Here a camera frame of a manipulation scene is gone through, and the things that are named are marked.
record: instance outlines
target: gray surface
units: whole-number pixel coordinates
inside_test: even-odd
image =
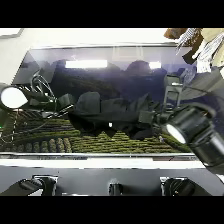
[[[0,166],[0,192],[13,183],[32,175],[59,176],[57,193],[84,195],[107,195],[112,179],[124,186],[124,194],[161,195],[160,177],[189,177],[214,196],[224,194],[224,185],[219,178],[206,169],[50,169]]]

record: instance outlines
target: white floor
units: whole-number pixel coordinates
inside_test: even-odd
[[[0,82],[10,84],[27,50],[38,46],[174,42],[167,28],[26,28],[20,37],[0,39]]]

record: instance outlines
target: white circular light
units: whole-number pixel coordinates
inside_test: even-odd
[[[9,87],[2,91],[1,101],[6,107],[11,109],[17,109],[28,102],[23,92],[14,87]]]
[[[177,141],[179,141],[182,144],[186,144],[186,140],[183,137],[183,135],[172,125],[167,124],[166,125],[167,131],[172,135]]]

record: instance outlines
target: black fabric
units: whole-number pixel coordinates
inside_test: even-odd
[[[131,139],[144,140],[153,136],[154,132],[151,125],[138,122],[139,112],[157,108],[159,104],[154,103],[149,94],[130,103],[121,98],[101,100],[98,93],[88,92],[79,97],[74,112],[68,117],[82,136],[96,137],[104,131],[113,137],[117,131],[122,131]]]
[[[198,50],[198,48],[200,47],[201,43],[203,41],[203,36],[200,34],[196,40],[196,42],[194,43],[192,49],[185,55],[183,55],[183,59],[187,64],[192,65],[197,58],[193,59],[192,56],[196,53],[196,51]]]

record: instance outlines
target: bright light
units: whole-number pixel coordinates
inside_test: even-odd
[[[66,61],[65,68],[106,68],[107,60]]]
[[[6,107],[11,109],[17,109],[28,102],[23,92],[14,87],[9,87],[2,91],[1,101]]]
[[[166,128],[167,128],[167,131],[170,133],[170,135],[172,135],[177,141],[179,141],[182,144],[186,144],[184,137],[175,127],[173,127],[170,124],[167,124]]]
[[[149,62],[149,67],[151,69],[161,68],[161,63],[159,61]]]

